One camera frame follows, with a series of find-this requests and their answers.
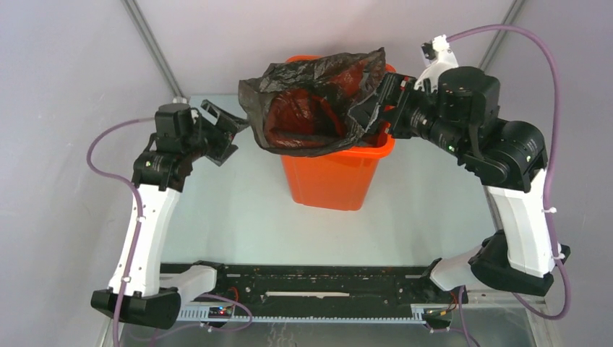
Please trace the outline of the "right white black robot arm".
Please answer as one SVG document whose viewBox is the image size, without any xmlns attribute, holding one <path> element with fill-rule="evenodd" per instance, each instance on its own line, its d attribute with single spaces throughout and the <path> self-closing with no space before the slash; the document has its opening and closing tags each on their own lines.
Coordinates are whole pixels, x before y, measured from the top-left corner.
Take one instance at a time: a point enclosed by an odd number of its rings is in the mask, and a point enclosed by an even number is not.
<svg viewBox="0 0 613 347">
<path fill-rule="evenodd" d="M 476 67 L 448 69 L 435 83 L 387 73 L 349 112 L 366 129 L 385 121 L 395 139 L 431 142 L 473 173 L 493 198 L 500 228 L 466 253 L 435 260 L 420 283 L 427 301 L 441 301 L 475 282 L 544 296 L 553 270 L 569 256 L 569 247 L 551 235 L 546 221 L 544 136 L 527 122 L 500 119 L 499 95 L 499 80 Z"/>
</svg>

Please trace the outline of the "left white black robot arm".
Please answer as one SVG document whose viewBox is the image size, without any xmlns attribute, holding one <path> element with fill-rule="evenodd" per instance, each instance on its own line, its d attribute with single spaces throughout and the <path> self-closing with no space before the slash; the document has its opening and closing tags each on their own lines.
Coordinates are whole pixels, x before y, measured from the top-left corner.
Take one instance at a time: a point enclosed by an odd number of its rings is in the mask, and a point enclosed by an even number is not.
<svg viewBox="0 0 613 347">
<path fill-rule="evenodd" d="M 107 287 L 94 291 L 90 301 L 93 309 L 111 319 L 114 330 L 123 323 L 169 329 L 185 304 L 202 294 L 220 301 L 228 292 L 228 281 L 209 265 L 192 265 L 162 280 L 161 255 L 194 162 L 206 158 L 223 165 L 237 151 L 233 140 L 248 122 L 209 100 L 198 108 L 188 103 L 164 104 L 151 121 L 155 131 L 134 161 L 130 179 L 95 167 L 94 144 L 86 155 L 94 173 L 126 184 L 133 198 L 116 269 Z"/>
</svg>

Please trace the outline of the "black plastic trash bag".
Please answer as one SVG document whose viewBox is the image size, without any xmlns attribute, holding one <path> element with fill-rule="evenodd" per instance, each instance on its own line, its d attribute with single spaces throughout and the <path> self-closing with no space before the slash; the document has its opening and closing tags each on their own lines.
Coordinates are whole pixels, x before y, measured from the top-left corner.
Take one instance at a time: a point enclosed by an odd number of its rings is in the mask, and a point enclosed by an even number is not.
<svg viewBox="0 0 613 347">
<path fill-rule="evenodd" d="M 350 112 L 374 94 L 385 73 L 384 48 L 270 64 L 262 76 L 239 81 L 238 101 L 261 149 L 328 155 L 365 136 L 370 119 Z"/>
</svg>

